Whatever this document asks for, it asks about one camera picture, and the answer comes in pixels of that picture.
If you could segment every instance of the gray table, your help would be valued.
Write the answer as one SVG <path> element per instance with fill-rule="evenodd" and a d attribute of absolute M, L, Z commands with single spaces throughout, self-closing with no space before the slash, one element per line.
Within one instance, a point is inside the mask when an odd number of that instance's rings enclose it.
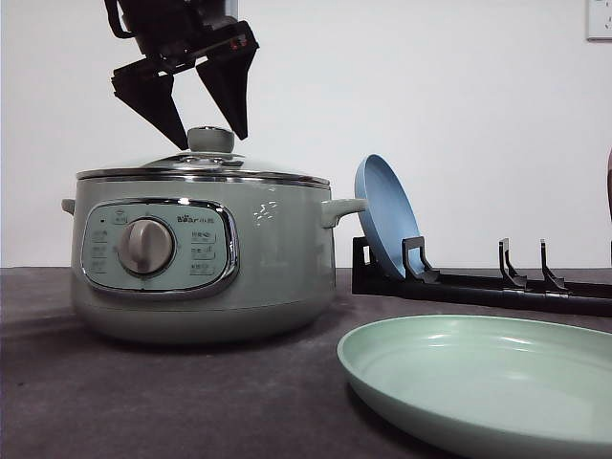
<path fill-rule="evenodd" d="M 612 281 L 608 270 L 569 277 Z M 86 329 L 69 271 L 2 271 L 2 457 L 450 458 L 373 413 L 348 387 L 336 344 L 378 319 L 528 317 L 612 331 L 612 318 L 351 295 L 314 324 L 243 344 L 144 347 Z"/>

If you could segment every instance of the black dish rack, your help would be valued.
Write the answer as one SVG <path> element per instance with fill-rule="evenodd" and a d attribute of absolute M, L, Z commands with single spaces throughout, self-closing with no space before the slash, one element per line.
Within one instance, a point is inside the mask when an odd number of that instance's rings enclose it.
<path fill-rule="evenodd" d="M 353 294 L 398 296 L 409 299 L 479 304 L 508 309 L 549 313 L 612 317 L 612 285 L 567 282 L 546 265 L 546 243 L 540 241 L 543 279 L 520 275 L 510 262 L 508 239 L 499 241 L 501 277 L 441 273 L 426 260 L 425 238 L 402 241 L 405 279 L 390 278 L 377 262 L 365 237 L 353 239 Z M 366 261 L 368 248 L 369 261 Z M 411 250 L 419 250 L 425 266 L 416 273 L 408 260 Z"/>

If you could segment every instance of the glass lid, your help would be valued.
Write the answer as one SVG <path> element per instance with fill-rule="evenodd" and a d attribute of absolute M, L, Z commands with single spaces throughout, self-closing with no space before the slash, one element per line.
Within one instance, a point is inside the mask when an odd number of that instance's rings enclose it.
<path fill-rule="evenodd" d="M 278 170 L 277 166 L 231 153 L 233 133 L 215 127 L 190 129 L 189 150 L 137 167 L 117 167 L 79 172 L 79 180 L 123 177 L 219 177 L 268 179 L 293 182 L 294 185 L 329 186 L 329 181 L 312 177 L 297 170 Z"/>

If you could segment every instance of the light green plate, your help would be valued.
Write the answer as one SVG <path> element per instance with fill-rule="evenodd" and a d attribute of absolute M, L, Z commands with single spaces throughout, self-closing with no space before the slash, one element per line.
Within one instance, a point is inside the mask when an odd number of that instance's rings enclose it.
<path fill-rule="evenodd" d="M 381 416 L 475 458 L 612 458 L 612 335 L 503 317 L 419 316 L 345 335 L 348 379 Z"/>

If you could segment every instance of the wall socket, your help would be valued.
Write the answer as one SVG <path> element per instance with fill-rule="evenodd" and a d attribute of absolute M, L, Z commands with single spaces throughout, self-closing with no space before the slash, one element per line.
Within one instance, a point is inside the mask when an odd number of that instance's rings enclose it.
<path fill-rule="evenodd" d="M 612 41 L 612 0 L 587 0 L 586 39 Z"/>

